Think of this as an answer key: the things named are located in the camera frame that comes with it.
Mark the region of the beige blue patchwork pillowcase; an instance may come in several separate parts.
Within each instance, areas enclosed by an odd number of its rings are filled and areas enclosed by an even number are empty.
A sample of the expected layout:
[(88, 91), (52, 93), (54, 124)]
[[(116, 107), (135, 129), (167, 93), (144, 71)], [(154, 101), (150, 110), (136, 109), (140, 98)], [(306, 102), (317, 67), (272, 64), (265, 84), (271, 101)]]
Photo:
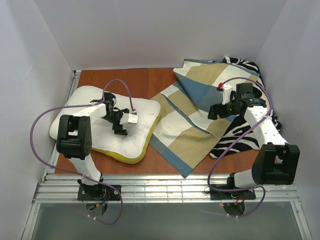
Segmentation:
[(244, 83), (246, 78), (261, 81), (253, 62), (225, 57), (222, 62), (186, 59), (183, 66), (174, 68), (176, 82), (153, 100), (160, 104), (160, 117), (150, 139), (150, 145), (183, 177), (216, 148), (226, 133), (237, 133), (238, 117), (210, 120), (211, 105), (222, 102), (217, 90), (220, 83), (233, 78), (232, 87)]

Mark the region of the white pillow yellow edge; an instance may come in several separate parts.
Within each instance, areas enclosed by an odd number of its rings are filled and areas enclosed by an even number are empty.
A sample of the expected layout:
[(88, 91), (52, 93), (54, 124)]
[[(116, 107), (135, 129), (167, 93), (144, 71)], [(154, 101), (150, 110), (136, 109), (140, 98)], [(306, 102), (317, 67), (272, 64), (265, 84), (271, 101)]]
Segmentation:
[[(87, 105), (91, 100), (101, 99), (102, 91), (95, 86), (81, 86), (71, 95), (66, 106)], [(114, 95), (116, 97), (115, 107), (119, 109), (131, 107), (128, 96), (115, 93)], [(131, 100), (137, 111), (138, 122), (136, 125), (127, 125), (128, 134), (126, 136), (114, 134), (112, 124), (104, 119), (99, 119), (91, 127), (92, 150), (127, 164), (138, 163), (144, 157), (161, 112), (161, 106), (157, 101), (144, 98), (132, 98)], [(61, 115), (72, 115), (82, 109), (84, 107), (62, 109), (51, 124), (50, 137), (57, 139)]]

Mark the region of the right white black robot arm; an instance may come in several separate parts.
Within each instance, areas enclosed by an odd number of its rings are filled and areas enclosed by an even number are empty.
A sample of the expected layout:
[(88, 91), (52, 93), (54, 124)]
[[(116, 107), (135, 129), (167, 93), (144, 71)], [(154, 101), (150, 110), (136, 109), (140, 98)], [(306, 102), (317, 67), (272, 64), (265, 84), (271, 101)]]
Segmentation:
[(238, 83), (235, 88), (220, 83), (217, 89), (222, 93), (223, 101), (210, 107), (208, 118), (217, 120), (240, 115), (249, 124), (259, 146), (251, 169), (230, 174), (226, 188), (291, 185), (296, 176), (300, 149), (289, 144), (274, 126), (270, 117), (270, 101), (256, 98), (252, 83)]

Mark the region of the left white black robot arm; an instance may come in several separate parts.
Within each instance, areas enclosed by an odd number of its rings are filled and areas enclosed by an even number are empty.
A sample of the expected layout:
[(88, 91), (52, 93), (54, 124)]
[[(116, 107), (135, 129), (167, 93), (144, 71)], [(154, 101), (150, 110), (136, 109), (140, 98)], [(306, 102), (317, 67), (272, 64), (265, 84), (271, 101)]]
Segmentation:
[(99, 199), (105, 194), (103, 185), (97, 183), (103, 180), (91, 156), (93, 147), (92, 125), (102, 119), (112, 124), (116, 135), (126, 136), (127, 130), (123, 124), (131, 113), (128, 108), (116, 107), (116, 96), (111, 92), (104, 92), (102, 99), (94, 99), (92, 105), (74, 114), (60, 116), (57, 132), (57, 151), (68, 159), (77, 172), (89, 177), (79, 179), (78, 184), (86, 194)]

